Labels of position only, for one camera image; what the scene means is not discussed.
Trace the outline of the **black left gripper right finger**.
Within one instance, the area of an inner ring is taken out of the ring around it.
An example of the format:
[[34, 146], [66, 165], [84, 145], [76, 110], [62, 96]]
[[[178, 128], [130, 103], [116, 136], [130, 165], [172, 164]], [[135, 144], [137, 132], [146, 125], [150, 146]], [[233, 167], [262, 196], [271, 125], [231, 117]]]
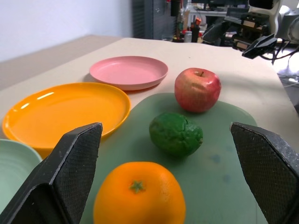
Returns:
[[257, 126], [230, 126], [243, 176], [270, 224], [299, 222], [299, 155], [282, 137]]

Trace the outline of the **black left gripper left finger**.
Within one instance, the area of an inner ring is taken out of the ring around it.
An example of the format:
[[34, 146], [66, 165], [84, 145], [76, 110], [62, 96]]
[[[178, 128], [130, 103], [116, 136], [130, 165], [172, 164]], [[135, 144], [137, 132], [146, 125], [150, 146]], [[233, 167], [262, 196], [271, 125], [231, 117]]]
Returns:
[[0, 215], [2, 224], [78, 224], [94, 180], [102, 124], [65, 133]]

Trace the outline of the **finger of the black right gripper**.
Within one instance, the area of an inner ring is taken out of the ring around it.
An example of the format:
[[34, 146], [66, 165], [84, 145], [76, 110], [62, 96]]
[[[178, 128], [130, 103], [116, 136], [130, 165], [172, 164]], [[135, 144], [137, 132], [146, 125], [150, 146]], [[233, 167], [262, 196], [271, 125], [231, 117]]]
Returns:
[[227, 32], [231, 24], [232, 23], [229, 21], [222, 21], [220, 23], [211, 25], [204, 32], [202, 40], [207, 43], [213, 43], [217, 41]]
[[277, 40], [274, 34], [259, 37], [243, 51], [242, 56], [246, 58], [256, 58], [266, 53], [271, 53], [275, 50]]

